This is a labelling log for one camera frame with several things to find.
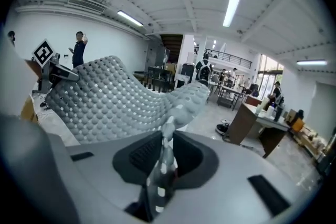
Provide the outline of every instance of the black recessed slot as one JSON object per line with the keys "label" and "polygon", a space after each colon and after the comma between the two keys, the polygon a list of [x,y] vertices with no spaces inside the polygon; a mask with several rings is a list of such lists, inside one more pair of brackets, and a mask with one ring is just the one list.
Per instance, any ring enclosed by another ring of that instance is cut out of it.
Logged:
{"label": "black recessed slot", "polygon": [[263,175],[251,176],[247,180],[273,216],[290,207],[290,204]]}
{"label": "black recessed slot", "polygon": [[80,161],[81,159],[86,159],[86,158],[89,158],[89,157],[93,157],[94,154],[92,152],[82,152],[82,153],[78,153],[78,154],[73,154],[71,155],[71,159],[76,162],[76,161]]}

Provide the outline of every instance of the wooden desk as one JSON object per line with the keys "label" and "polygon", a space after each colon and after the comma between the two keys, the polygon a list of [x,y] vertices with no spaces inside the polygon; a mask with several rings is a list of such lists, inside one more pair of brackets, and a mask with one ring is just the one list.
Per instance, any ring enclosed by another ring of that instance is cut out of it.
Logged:
{"label": "wooden desk", "polygon": [[261,104],[261,102],[262,102],[262,100],[260,100],[257,97],[254,97],[252,95],[247,95],[246,96],[245,104],[250,104],[250,105],[253,105],[253,106],[257,106],[257,105]]}
{"label": "wooden desk", "polygon": [[246,137],[250,138],[263,147],[263,158],[266,158],[282,140],[289,126],[264,118],[265,110],[256,116],[256,109],[255,106],[242,104],[226,134],[236,145],[240,145]]}

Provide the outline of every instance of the person in white shirt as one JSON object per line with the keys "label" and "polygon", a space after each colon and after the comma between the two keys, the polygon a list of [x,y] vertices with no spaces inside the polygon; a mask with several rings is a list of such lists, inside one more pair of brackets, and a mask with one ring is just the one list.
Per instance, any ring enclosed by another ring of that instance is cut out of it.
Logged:
{"label": "person in white shirt", "polygon": [[251,86],[250,78],[246,79],[242,85],[244,87],[243,92],[248,90]]}
{"label": "person in white shirt", "polygon": [[237,70],[237,68],[234,68],[233,71],[229,73],[229,78],[227,80],[227,83],[233,84],[235,82],[235,79],[236,79],[236,70]]}

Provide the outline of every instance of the person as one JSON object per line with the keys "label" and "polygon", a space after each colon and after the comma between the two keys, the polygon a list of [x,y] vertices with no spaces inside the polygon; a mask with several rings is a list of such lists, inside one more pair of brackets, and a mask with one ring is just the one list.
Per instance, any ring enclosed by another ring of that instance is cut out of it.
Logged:
{"label": "person", "polygon": [[14,31],[9,31],[8,32],[8,37],[9,37],[9,40],[11,41],[12,45],[15,47],[15,33]]}
{"label": "person", "polygon": [[235,79],[236,79],[236,70],[237,70],[237,68],[234,68],[233,71],[229,73],[229,78],[227,80],[227,83],[233,84],[235,82]]}
{"label": "person", "polygon": [[195,47],[195,54],[198,54],[198,50],[199,50],[199,44],[197,44]]}
{"label": "person", "polygon": [[291,121],[288,121],[287,124],[292,127],[294,125],[294,123],[298,120],[301,119],[303,120],[303,110],[300,109],[299,112],[297,112],[295,114],[295,116],[293,117],[293,119]]}
{"label": "person", "polygon": [[219,81],[220,82],[223,82],[224,81],[224,79],[225,79],[225,77],[226,77],[226,69],[222,69],[222,71],[220,72],[220,75],[219,75]]}
{"label": "person", "polygon": [[205,55],[202,61],[199,61],[196,65],[196,80],[208,81],[209,75],[213,72],[211,63],[209,62],[209,55]]}
{"label": "person", "polygon": [[274,104],[274,108],[279,104],[282,94],[281,94],[281,88],[280,88],[280,82],[277,81],[275,83],[275,89],[273,91],[273,94],[269,94],[267,95],[267,97],[269,98],[269,102],[267,103],[267,105],[265,106],[265,110],[267,111],[268,107],[272,104]]}
{"label": "person", "polygon": [[253,97],[258,97],[259,96],[259,92],[258,92],[259,85],[258,84],[252,84],[252,85],[253,85],[253,91],[252,91],[251,95]]}
{"label": "person", "polygon": [[73,68],[80,66],[84,63],[83,54],[85,46],[88,43],[88,38],[86,37],[85,34],[83,34],[82,31],[76,33],[76,39],[77,42],[75,44],[75,48],[74,49],[69,48],[69,50],[73,54],[72,55]]}
{"label": "person", "polygon": [[243,90],[241,92],[245,93],[251,86],[250,78],[247,78],[246,80],[244,80],[241,86],[243,86]]}
{"label": "person", "polygon": [[208,55],[208,58],[209,58],[209,52],[208,52],[208,51],[205,51],[205,52],[203,53],[203,59],[204,59],[204,57],[205,57],[206,55]]}

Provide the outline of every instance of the workbench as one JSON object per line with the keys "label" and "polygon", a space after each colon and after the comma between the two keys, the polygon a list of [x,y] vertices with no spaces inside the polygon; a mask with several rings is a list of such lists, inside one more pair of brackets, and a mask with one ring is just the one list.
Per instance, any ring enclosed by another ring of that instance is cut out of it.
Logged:
{"label": "workbench", "polygon": [[217,104],[223,105],[223,106],[229,106],[232,110],[235,109],[235,106],[239,100],[239,98],[242,98],[244,95],[232,88],[221,86],[221,89],[219,90]]}
{"label": "workbench", "polygon": [[289,126],[284,122],[274,122],[265,118],[265,110],[255,115],[256,107],[243,103],[232,121],[225,137],[231,143],[261,148],[266,158],[280,143],[287,133]]}

